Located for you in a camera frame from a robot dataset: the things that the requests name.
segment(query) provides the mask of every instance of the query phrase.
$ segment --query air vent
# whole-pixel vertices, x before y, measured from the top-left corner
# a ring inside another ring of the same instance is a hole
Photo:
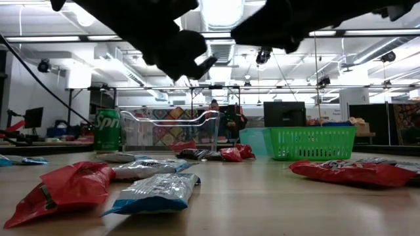
[[[185,105],[185,100],[173,100],[174,106],[183,106]]]

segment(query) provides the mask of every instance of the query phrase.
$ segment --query green plastic basket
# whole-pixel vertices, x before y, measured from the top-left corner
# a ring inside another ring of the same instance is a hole
[[[263,130],[269,156],[279,161],[349,159],[356,127],[284,127]]]

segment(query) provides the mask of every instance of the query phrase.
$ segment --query blue bin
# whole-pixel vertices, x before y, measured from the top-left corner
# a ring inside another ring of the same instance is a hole
[[[241,144],[248,144],[252,148],[252,152],[256,155],[269,156],[264,141],[263,130],[267,128],[245,128],[239,131]]]

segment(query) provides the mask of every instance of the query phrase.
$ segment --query teal plastic bin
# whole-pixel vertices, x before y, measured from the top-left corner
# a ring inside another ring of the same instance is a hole
[[[267,128],[245,128],[239,131],[241,144],[248,144],[256,156],[267,156],[263,130]]]
[[[350,159],[356,127],[284,127],[262,131],[267,154],[279,161]]]

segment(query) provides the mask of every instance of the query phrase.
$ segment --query table surface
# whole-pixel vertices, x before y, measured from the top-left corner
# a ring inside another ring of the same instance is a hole
[[[171,157],[155,153],[154,157]],[[353,159],[396,157],[353,153]],[[38,176],[64,165],[93,160],[93,153],[46,157],[45,166],[0,168],[0,225],[39,182]],[[306,179],[289,163],[259,157],[242,163],[205,162],[186,172],[202,185],[189,207],[174,214],[122,216],[108,210],[130,184],[111,183],[108,200],[96,210],[61,214],[0,231],[11,235],[420,235],[420,188],[366,189]]]

